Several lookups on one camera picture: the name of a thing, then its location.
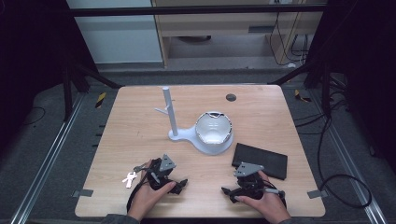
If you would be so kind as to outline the black curtain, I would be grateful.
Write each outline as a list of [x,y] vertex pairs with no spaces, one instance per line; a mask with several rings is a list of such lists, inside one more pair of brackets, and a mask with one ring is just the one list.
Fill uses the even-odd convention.
[[396,0],[328,0],[309,57],[346,76],[346,97],[396,174]]
[[62,82],[61,56],[50,37],[91,70],[96,66],[76,21],[58,15],[66,0],[0,0],[0,154],[16,135],[35,96]]

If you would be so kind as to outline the grey tape piece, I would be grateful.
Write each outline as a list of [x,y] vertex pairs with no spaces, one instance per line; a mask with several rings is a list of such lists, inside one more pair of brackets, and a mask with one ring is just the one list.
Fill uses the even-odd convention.
[[79,189],[74,190],[72,193],[72,197],[79,198],[79,197],[91,197],[93,194],[92,189]]
[[328,192],[326,190],[312,190],[312,191],[308,191],[307,195],[310,199],[314,199],[314,198],[325,198],[328,196]]

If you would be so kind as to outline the white cabinet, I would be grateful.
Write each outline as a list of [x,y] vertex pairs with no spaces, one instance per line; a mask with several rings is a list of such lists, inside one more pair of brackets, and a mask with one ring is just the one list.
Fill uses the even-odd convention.
[[[71,9],[151,7],[150,0],[66,0]],[[154,17],[75,17],[96,64],[161,63]]]

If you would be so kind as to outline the person's left hand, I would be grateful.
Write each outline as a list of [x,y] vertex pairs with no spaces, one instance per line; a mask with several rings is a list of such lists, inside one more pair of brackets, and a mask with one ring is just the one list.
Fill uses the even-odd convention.
[[175,182],[169,182],[162,188],[154,190],[151,188],[149,183],[145,182],[146,171],[141,172],[141,183],[142,186],[136,192],[132,202],[130,204],[130,209],[127,212],[128,217],[132,217],[137,221],[141,221],[145,215],[159,202],[163,196],[168,194],[173,187],[176,185]]

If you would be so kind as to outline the black metal stand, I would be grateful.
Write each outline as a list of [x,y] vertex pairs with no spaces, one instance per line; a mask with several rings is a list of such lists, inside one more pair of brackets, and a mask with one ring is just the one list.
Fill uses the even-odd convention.
[[86,66],[83,66],[79,63],[67,63],[64,66],[62,73],[64,85],[64,121],[67,121],[73,112],[71,85],[74,84],[78,92],[87,92],[90,89],[90,85],[85,79],[85,76],[92,77],[97,81],[107,85],[109,88],[121,88],[120,84],[117,84],[101,76],[98,72],[95,72]]
[[305,63],[304,65],[292,70],[285,76],[268,82],[268,85],[283,85],[288,80],[297,77],[302,73],[307,73],[304,85],[308,88],[314,88],[321,82],[321,108],[325,116],[329,118],[331,116],[330,107],[330,64],[326,61],[312,60]]

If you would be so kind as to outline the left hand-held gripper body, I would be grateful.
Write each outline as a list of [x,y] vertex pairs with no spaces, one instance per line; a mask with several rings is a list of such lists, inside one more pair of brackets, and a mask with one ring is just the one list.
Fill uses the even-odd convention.
[[175,167],[174,162],[166,154],[162,158],[152,160],[150,167],[147,169],[147,179],[151,188],[158,190],[170,183],[171,179],[168,176]]

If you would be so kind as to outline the person's right hand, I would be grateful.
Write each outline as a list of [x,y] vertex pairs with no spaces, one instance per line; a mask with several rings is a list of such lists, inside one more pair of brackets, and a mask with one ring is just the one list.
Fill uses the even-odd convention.
[[280,221],[291,218],[285,205],[279,196],[272,190],[263,190],[263,196],[259,200],[248,196],[239,196],[240,203],[255,209],[270,224],[278,224]]

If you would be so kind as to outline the black wallet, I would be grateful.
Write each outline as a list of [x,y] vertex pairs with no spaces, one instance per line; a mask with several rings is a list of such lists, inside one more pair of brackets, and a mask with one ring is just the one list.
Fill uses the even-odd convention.
[[238,167],[242,162],[262,165],[264,172],[271,177],[285,180],[287,178],[288,156],[273,151],[236,144],[232,166]]

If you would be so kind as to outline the white keys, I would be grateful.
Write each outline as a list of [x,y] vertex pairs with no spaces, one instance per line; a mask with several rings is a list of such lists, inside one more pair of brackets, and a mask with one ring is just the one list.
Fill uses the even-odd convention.
[[129,189],[136,178],[137,178],[136,172],[128,173],[127,176],[122,180],[122,183],[125,184],[125,188]]

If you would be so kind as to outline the black horizontal bar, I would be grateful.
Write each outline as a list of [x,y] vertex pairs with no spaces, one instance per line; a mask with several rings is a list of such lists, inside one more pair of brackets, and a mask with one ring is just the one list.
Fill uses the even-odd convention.
[[118,7],[77,8],[64,13],[74,17],[143,16],[143,15],[187,15],[229,13],[272,13],[272,12],[318,12],[326,5],[258,5],[258,6],[190,6],[190,7]]

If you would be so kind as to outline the metal floor rail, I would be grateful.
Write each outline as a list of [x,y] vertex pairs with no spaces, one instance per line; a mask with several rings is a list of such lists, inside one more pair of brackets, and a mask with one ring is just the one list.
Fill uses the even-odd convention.
[[30,188],[27,190],[19,207],[12,216],[10,224],[25,224],[28,217],[30,216],[31,211],[35,206],[36,200],[48,179],[50,171],[54,163],[57,161],[58,155],[64,146],[64,142],[75,123],[85,96],[85,93],[77,94],[76,100],[72,104],[72,112],[69,118],[63,122],[59,132],[52,142],[49,152],[47,153],[38,172],[36,173]]
[[[350,154],[347,152],[347,148],[339,134],[336,127],[333,124],[328,126],[328,135],[332,139],[332,144],[334,145],[334,150],[339,157],[346,173],[353,177],[356,177],[361,182],[366,183],[361,171],[359,170],[356,163],[351,158]],[[369,188],[364,188],[362,184],[358,183],[356,180],[352,180],[351,184],[353,189],[360,200],[360,204],[366,206],[364,211],[371,221],[372,224],[388,224],[379,204],[377,203],[374,194],[369,190]]]

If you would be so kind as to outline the wooden desk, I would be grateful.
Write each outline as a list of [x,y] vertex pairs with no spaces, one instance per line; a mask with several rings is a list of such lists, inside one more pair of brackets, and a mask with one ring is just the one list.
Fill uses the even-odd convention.
[[[300,5],[321,4],[327,0],[150,0],[155,7]],[[272,12],[157,15],[159,37],[265,34],[277,63],[290,59],[292,41],[297,35],[316,32],[322,13]]]

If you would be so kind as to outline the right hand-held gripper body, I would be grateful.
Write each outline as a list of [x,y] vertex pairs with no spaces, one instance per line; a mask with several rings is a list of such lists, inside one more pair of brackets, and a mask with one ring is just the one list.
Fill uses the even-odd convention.
[[263,169],[262,165],[242,162],[234,172],[239,186],[239,190],[235,195],[248,196],[259,200],[263,196],[264,190],[264,182],[259,175],[259,171]]

